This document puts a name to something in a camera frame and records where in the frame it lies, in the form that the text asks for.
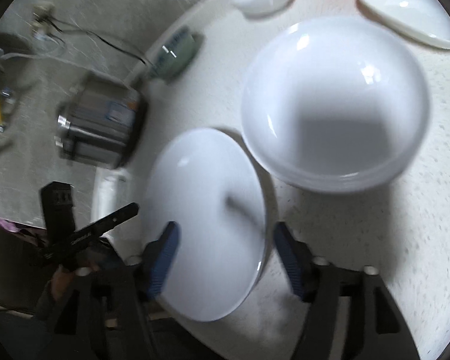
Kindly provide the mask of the left hand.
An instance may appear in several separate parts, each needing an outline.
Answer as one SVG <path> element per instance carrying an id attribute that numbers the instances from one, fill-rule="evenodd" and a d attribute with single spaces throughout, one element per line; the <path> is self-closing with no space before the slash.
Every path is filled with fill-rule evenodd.
<path id="1" fill-rule="evenodd" d="M 46 314 L 52 308 L 63 304 L 77 278 L 86 277 L 97 271 L 98 268 L 93 265 L 79 267 L 72 271 L 66 270 L 63 266 L 58 267 L 46 283 L 36 305 L 35 313 Z"/>

